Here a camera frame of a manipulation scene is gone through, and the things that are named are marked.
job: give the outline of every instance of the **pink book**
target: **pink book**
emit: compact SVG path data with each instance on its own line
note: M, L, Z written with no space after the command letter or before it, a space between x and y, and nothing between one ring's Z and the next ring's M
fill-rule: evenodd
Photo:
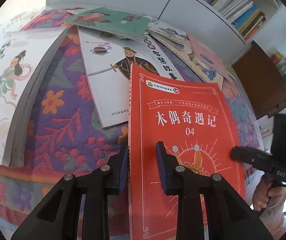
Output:
M229 72L225 69L223 60L218 55L216 55L211 49L205 46L198 38L190 34L187 36L191 42L192 50L195 54L194 57L197 61L203 62L230 82L234 82Z

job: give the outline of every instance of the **table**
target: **table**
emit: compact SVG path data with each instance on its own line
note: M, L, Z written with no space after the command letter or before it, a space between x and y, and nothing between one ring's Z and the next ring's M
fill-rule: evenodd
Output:
M23 29L59 27L66 9L50 10ZM176 55L159 43L184 80L201 82ZM260 133L251 105L239 81L224 80L222 92L234 117L240 144L259 148ZM53 185L72 172L88 174L117 154L127 139L127 124L102 129L91 97L77 28L72 27L54 56L33 106L23 168L0 166L0 229L6 239ZM245 166L246 185L254 169ZM129 239L127 188L108 199L111 239ZM82 213L79 225L82 224Z

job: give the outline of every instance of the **illustrated woman in green dress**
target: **illustrated woman in green dress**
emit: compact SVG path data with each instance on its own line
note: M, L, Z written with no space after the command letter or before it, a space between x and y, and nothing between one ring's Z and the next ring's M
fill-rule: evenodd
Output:
M11 97L15 99L18 95L15 93L15 80L22 81L27 79L33 72L33 67L29 64L20 64L21 60L24 58L26 51L22 51L14 59L12 59L11 64L6 68L0 76L0 97L5 96L8 91L11 91ZM26 75L21 76L23 69L28 68L29 71Z

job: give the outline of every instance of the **ribbon banner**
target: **ribbon banner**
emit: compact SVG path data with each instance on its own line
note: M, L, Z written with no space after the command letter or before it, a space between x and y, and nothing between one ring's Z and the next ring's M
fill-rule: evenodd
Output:
M151 103L147 103L150 109L158 108L161 106L189 106L207 110L211 113L217 114L219 111L212 106L205 105L202 103L191 102L191 101L182 101L182 100L154 100Z

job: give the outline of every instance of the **red book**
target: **red book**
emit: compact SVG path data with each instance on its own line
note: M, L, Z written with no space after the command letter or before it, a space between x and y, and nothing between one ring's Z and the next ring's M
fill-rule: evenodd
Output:
M243 167L229 158L232 147L239 145L238 135L217 84L171 80L134 64L130 84L131 239L176 235L178 198L166 196L161 188L158 141L181 165L205 176L219 173L245 197ZM207 225L204 200L202 207Z

